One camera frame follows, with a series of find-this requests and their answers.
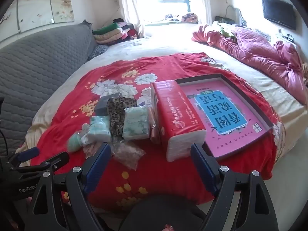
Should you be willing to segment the light blue tissue packet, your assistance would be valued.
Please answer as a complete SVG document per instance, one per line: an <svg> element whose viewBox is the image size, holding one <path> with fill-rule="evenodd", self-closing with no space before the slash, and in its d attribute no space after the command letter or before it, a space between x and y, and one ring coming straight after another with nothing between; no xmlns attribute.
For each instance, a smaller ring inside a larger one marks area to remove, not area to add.
<svg viewBox="0 0 308 231"><path fill-rule="evenodd" d="M111 142L109 116L92 116L90 123L84 123L81 128L81 144L86 146L95 142Z"/></svg>

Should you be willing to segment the pink item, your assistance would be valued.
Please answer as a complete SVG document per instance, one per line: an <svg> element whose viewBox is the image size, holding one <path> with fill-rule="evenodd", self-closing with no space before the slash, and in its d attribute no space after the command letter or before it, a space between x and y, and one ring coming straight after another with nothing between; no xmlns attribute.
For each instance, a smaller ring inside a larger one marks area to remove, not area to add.
<svg viewBox="0 0 308 231"><path fill-rule="evenodd" d="M146 154L135 143L125 140L113 143L111 151L116 161L134 171L137 170L139 160Z"/></svg>

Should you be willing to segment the green floral tissue packet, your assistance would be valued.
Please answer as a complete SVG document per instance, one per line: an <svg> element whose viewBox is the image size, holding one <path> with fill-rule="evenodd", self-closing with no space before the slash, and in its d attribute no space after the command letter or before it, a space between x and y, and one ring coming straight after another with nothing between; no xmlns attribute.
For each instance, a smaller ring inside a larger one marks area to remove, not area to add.
<svg viewBox="0 0 308 231"><path fill-rule="evenodd" d="M150 126L147 107L126 108L122 137L125 140L142 140L148 139L149 134Z"/></svg>

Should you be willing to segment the leopard print scrunchie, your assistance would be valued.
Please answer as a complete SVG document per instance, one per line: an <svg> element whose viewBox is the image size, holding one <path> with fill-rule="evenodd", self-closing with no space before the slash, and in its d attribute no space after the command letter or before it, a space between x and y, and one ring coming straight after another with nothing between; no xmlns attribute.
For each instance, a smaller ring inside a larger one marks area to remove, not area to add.
<svg viewBox="0 0 308 231"><path fill-rule="evenodd" d="M110 132L112 136L121 136L123 133L125 109L137 107L135 98L113 97L108 99L106 108L110 118Z"/></svg>

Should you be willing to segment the orange roll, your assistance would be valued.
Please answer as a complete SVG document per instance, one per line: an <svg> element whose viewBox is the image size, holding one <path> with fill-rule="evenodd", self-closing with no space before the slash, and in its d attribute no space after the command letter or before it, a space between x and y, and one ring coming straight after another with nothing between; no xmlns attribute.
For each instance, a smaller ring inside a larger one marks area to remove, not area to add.
<svg viewBox="0 0 308 231"><path fill-rule="evenodd" d="M148 107L148 120L150 126L150 140L154 144L160 143L159 128L156 122L155 112L151 106Z"/></svg>

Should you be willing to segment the green sponge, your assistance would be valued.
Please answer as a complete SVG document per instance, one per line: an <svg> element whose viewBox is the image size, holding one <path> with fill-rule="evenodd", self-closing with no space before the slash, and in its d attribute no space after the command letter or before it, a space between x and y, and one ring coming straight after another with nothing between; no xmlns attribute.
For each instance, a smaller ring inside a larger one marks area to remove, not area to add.
<svg viewBox="0 0 308 231"><path fill-rule="evenodd" d="M67 151L68 153L77 152L82 147L81 142L81 132L77 131L68 139L67 141Z"/></svg>

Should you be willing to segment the red tissue pack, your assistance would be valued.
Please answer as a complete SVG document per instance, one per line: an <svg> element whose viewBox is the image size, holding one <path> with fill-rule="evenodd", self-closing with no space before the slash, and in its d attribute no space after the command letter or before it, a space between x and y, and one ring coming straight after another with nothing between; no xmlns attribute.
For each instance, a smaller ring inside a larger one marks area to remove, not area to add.
<svg viewBox="0 0 308 231"><path fill-rule="evenodd" d="M174 80L154 82L152 105L168 162L189 157L191 146L202 146L206 128L191 102Z"/></svg>

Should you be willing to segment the dark blue small box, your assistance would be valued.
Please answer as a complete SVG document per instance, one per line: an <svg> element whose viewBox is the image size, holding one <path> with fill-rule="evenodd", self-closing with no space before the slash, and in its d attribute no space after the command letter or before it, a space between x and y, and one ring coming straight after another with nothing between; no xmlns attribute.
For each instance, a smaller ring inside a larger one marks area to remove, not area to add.
<svg viewBox="0 0 308 231"><path fill-rule="evenodd" d="M99 102L96 104L94 108L94 113L96 116L107 116L108 115L108 110L107 110L107 103L108 100L111 98L119 98L121 97L122 94L120 92L115 93L115 94L110 94L103 96L99 99Z"/></svg>

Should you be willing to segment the red floral blanket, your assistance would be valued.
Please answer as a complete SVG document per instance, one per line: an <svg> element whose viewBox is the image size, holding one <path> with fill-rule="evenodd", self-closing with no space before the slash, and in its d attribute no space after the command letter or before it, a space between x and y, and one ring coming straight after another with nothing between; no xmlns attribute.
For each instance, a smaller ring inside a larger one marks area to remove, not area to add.
<svg viewBox="0 0 308 231"><path fill-rule="evenodd" d="M169 194L206 203L208 192L190 157L204 146L238 173L271 178L279 116L264 97L205 53L120 60L86 73L63 99L41 135L31 165L68 152L67 173L101 144L112 157L89 202L126 210L144 198Z"/></svg>

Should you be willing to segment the patterned dark pillow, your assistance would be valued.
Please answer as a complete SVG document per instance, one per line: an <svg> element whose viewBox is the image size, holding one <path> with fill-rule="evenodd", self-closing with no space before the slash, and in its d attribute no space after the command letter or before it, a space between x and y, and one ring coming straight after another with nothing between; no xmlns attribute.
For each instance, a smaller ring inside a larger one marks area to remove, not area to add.
<svg viewBox="0 0 308 231"><path fill-rule="evenodd" d="M107 45L97 45L92 51L92 53L88 56L88 61L92 60L93 58L101 54L104 54L108 50L108 48L109 47Z"/></svg>

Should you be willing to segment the pink quilted duvet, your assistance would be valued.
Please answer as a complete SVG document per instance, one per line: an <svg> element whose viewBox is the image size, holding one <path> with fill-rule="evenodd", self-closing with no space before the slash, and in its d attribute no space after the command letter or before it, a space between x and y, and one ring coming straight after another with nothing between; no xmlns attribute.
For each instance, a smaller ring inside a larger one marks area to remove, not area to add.
<svg viewBox="0 0 308 231"><path fill-rule="evenodd" d="M257 69L282 86L298 102L307 104L303 63L292 44L283 41L270 44L264 36L248 28L226 28L231 29L237 41L225 38L207 24L193 32L192 40L218 48L243 64Z"/></svg>

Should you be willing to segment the green cloth on duvet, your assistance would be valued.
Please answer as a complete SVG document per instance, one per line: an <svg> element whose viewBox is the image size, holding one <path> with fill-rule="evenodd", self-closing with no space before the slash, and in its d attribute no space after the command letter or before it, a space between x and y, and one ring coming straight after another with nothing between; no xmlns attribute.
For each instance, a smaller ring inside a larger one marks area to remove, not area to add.
<svg viewBox="0 0 308 231"><path fill-rule="evenodd" d="M229 28L224 28L218 21L214 21L211 25L215 31L218 31L225 38L237 41L235 34Z"/></svg>

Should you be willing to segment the clothes on window sill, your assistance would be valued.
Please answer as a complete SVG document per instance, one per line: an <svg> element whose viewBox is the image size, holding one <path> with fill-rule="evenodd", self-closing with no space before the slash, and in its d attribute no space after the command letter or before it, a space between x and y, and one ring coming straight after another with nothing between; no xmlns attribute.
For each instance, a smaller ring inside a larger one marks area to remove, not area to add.
<svg viewBox="0 0 308 231"><path fill-rule="evenodd" d="M198 23L198 16L194 13L187 13L185 15L177 15L174 16L173 14L165 15L165 20L174 21L174 22L181 22L181 23Z"/></svg>

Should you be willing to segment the white curtain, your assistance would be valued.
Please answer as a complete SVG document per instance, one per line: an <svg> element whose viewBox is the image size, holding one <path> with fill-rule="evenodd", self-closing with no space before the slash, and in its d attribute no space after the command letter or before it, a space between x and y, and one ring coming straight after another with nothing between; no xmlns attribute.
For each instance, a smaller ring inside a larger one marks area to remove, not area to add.
<svg viewBox="0 0 308 231"><path fill-rule="evenodd" d="M145 36L145 22L142 14L141 0L118 0L121 15L132 24L140 38Z"/></svg>

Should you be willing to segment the black wall television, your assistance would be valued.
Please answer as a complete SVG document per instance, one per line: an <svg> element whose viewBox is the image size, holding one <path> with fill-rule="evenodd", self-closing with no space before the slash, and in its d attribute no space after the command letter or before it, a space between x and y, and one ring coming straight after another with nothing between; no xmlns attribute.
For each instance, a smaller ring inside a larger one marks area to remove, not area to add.
<svg viewBox="0 0 308 231"><path fill-rule="evenodd" d="M296 30L293 6L283 0L262 0L264 18L285 28Z"/></svg>

